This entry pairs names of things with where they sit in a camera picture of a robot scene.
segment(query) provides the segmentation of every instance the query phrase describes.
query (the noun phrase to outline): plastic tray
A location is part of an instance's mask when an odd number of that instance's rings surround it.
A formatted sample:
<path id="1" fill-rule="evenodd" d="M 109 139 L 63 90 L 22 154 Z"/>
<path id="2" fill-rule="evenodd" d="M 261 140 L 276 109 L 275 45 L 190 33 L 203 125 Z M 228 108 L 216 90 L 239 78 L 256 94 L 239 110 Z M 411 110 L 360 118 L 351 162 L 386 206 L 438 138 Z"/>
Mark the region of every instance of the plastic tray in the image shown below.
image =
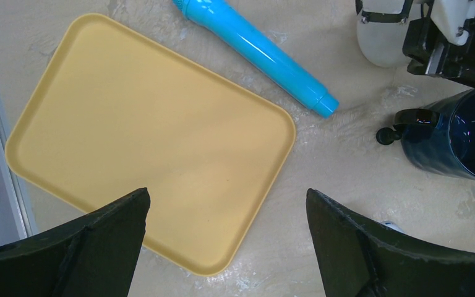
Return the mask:
<path id="1" fill-rule="evenodd" d="M 231 262 L 295 134 L 280 107 L 89 14 L 65 34 L 6 157 L 84 212 L 147 187 L 144 245 L 213 275 Z"/>

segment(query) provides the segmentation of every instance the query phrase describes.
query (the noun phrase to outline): countertop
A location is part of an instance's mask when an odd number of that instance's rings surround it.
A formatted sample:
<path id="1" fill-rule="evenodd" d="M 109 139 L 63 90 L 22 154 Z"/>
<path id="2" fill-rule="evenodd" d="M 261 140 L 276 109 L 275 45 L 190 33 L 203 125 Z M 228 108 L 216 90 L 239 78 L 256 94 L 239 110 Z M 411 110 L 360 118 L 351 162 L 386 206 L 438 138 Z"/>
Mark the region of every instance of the countertop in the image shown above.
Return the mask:
<path id="1" fill-rule="evenodd" d="M 0 0 L 0 93 L 12 124 L 69 24 L 88 12 L 108 15 L 280 105 L 296 123 L 293 151 L 232 264 L 217 276 L 197 277 L 143 248 L 130 296 L 323 296 L 305 211 L 310 187 L 411 236 L 475 252 L 475 181 L 421 171 L 399 144 L 374 139 L 396 111 L 466 88 L 372 65 L 357 45 L 353 0 L 228 2 L 327 85 L 341 103 L 331 118 L 303 108 L 186 20 L 172 0 Z M 34 186 L 29 191 L 40 231 L 82 215 Z"/>

